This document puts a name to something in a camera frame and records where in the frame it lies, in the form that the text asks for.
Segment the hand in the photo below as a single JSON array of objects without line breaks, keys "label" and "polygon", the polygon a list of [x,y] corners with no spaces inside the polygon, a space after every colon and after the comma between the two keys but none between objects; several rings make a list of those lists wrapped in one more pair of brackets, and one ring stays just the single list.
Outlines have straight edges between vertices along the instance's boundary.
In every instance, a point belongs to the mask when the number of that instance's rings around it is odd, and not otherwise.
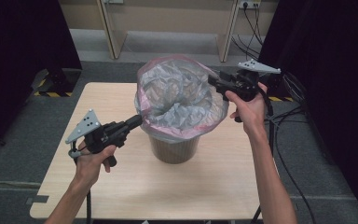
[{"label": "hand", "polygon": [[[258,86],[264,91],[267,92],[267,87],[262,83],[258,83]],[[261,93],[258,93],[257,96],[249,102],[244,102],[236,93],[232,91],[226,91],[226,97],[229,101],[233,102],[237,106],[237,111],[230,115],[231,119],[240,116],[243,122],[243,129],[246,133],[254,128],[262,125],[264,127],[264,117],[265,117],[265,102]]]},{"label": "hand", "polygon": [[[79,148],[85,146],[86,144],[82,142],[79,145]],[[107,158],[113,156],[115,150],[116,146],[109,146],[100,153],[88,154],[89,151],[85,147],[82,152],[83,154],[88,155],[83,155],[77,158],[76,174],[73,181],[83,188],[90,189],[98,180],[101,164],[103,164],[105,171],[110,173],[110,165]]]}]

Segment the gray carpet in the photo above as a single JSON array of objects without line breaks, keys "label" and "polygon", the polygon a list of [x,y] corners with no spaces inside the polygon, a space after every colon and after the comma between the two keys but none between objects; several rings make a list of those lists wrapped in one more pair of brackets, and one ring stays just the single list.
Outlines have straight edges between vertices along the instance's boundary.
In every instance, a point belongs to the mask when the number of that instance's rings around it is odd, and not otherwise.
[{"label": "gray carpet", "polygon": [[[71,97],[31,95],[7,129],[0,146],[0,223],[43,223],[29,216],[36,195],[55,150],[61,141],[85,84],[89,82],[136,82],[142,63],[83,62],[81,76]],[[233,73],[236,67],[213,67]],[[34,87],[45,72],[35,77]],[[298,107],[292,102],[273,102],[275,115]],[[336,165],[328,162],[304,114],[288,117],[279,125],[274,156],[282,181],[296,206],[299,223],[312,223],[305,195],[317,223],[358,224],[358,202]],[[238,223],[249,223],[241,220]]]}]

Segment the yellow black hazard tape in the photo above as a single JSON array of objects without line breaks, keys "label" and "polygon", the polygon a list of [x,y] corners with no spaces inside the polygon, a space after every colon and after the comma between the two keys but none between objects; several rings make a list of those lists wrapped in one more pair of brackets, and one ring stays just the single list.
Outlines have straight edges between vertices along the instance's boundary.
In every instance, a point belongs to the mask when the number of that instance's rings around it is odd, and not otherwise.
[{"label": "yellow black hazard tape", "polygon": [[37,87],[37,91],[34,93],[35,96],[47,96],[47,97],[70,97],[72,95],[72,91],[75,87],[76,81],[79,76],[79,72],[66,72],[65,73],[69,85],[65,86],[56,86],[48,78],[48,74],[42,79],[39,86]]},{"label": "yellow black hazard tape", "polygon": [[268,98],[270,99],[270,101],[289,101],[289,102],[293,102],[292,97],[269,96]]},{"label": "yellow black hazard tape", "polygon": [[54,92],[54,91],[37,91],[34,93],[35,96],[48,96],[48,97],[69,97],[72,95],[71,92]]}]

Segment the transparent plastic bag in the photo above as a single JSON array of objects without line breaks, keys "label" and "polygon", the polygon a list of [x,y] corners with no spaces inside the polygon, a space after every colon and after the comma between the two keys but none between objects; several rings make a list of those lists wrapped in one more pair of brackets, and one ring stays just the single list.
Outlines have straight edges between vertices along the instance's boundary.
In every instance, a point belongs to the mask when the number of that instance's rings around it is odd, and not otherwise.
[{"label": "transparent plastic bag", "polygon": [[171,144],[212,131],[227,116],[228,102],[208,84],[209,75],[218,77],[184,55],[145,64],[138,70],[134,100],[141,128]]}]

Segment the plastic bag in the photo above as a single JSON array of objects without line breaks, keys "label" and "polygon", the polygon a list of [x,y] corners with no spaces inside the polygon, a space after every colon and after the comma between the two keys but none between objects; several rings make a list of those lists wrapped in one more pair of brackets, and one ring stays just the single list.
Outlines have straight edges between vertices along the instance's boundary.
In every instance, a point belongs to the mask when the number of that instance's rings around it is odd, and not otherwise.
[{"label": "plastic bag", "polygon": [[138,70],[135,108],[141,128],[167,143],[212,131],[227,115],[228,102],[208,76],[218,75],[184,55],[156,58]]}]

